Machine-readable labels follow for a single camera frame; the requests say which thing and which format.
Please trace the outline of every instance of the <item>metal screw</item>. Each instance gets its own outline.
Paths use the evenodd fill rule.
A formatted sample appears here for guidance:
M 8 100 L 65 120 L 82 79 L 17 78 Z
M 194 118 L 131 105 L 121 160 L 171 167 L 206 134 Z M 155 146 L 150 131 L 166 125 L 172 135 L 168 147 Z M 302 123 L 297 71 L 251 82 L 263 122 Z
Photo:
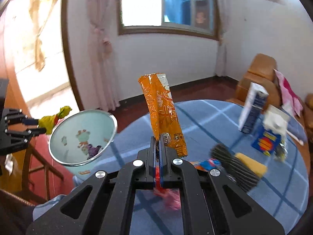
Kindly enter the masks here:
M 103 170 L 99 170 L 99 171 L 96 172 L 96 177 L 98 179 L 101 179 L 101 178 L 105 177 L 105 175 L 106 175 L 106 173 Z
M 175 165 L 181 165 L 183 163 L 183 160 L 180 158 L 176 158 L 173 160 L 173 164 Z
M 214 176 L 214 177 L 218 177 L 221 173 L 220 173 L 220 171 L 219 171 L 218 169 L 212 169 L 212 170 L 210 171 L 210 174 L 211 174 L 212 176 Z
M 135 160 L 133 161 L 133 165 L 136 166 L 136 167 L 140 167 L 143 165 L 143 161 L 141 160 Z

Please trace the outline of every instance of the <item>checkered tablecloth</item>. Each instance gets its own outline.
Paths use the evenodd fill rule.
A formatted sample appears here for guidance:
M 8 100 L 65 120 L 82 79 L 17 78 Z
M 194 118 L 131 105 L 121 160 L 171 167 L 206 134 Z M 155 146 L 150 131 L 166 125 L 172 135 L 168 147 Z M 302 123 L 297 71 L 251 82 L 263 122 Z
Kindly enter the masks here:
M 283 225 L 287 234 L 306 209 L 309 184 L 305 164 L 292 140 L 288 141 L 288 157 L 282 163 L 251 147 L 255 132 L 249 135 L 238 130 L 241 106 L 216 100 L 193 100 L 176 103 L 175 107 L 187 144 L 186 160 L 205 160 L 215 144 L 224 143 L 232 154 L 243 153 L 268 167 L 257 187 L 248 194 Z M 147 114 L 115 137 L 91 174 L 100 169 L 119 170 L 136 159 L 139 150 L 150 146 L 152 135 Z M 137 191 L 130 234 L 182 235 L 181 211 L 167 209 L 152 191 Z

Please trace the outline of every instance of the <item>yellow sponge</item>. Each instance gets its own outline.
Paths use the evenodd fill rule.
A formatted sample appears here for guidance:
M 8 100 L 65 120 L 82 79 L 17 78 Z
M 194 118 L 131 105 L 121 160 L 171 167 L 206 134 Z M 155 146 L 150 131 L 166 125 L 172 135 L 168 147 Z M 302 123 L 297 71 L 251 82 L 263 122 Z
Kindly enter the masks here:
M 267 167 L 256 160 L 242 154 L 235 154 L 240 161 L 242 161 L 249 169 L 251 169 L 258 177 L 262 178 L 263 175 L 267 172 Z

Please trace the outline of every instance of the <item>baseboard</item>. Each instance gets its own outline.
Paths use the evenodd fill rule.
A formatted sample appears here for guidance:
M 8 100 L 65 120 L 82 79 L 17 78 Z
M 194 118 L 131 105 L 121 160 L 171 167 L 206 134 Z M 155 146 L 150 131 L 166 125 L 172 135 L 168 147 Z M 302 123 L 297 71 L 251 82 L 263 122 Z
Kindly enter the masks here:
M 233 79 L 233 78 L 231 78 L 231 77 L 229 77 L 229 76 L 224 76 L 223 78 L 225 78 L 227 81 L 229 81 L 229 82 L 232 82 L 232 83 L 234 83 L 234 84 L 238 84 L 238 80 L 236 80 L 236 79 Z
M 171 92 L 173 93 L 173 92 L 178 91 L 178 90 L 193 87 L 194 85 L 204 84 L 204 83 L 212 82 L 214 80 L 219 80 L 219 79 L 224 79 L 224 80 L 227 80 L 227 81 L 234 83 L 234 84 L 238 83 L 237 80 L 235 80 L 231 77 L 228 77 L 228 76 L 225 76 L 225 77 L 212 76 L 212 77 L 205 78 L 205 79 L 194 80 L 191 82 L 186 82 L 186 83 L 182 83 L 179 85 L 171 86 Z M 123 108 L 125 106 L 133 105 L 133 104 L 143 102 L 143 101 L 146 101 L 144 95 L 138 95 L 138 96 L 134 96 L 134 97 L 130 97 L 130 98 L 121 100 L 120 105 Z

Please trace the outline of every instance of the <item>box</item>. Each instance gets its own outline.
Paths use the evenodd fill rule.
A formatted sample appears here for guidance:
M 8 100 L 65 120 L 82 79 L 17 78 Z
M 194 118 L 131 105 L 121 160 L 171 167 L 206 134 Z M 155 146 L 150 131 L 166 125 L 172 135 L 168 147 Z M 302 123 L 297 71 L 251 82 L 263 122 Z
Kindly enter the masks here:
M 244 133 L 251 133 L 269 93 L 264 87 L 251 83 L 244 108 L 239 117 L 238 128 Z
M 286 138 L 289 115 L 269 105 L 252 147 L 270 156 L 282 138 Z

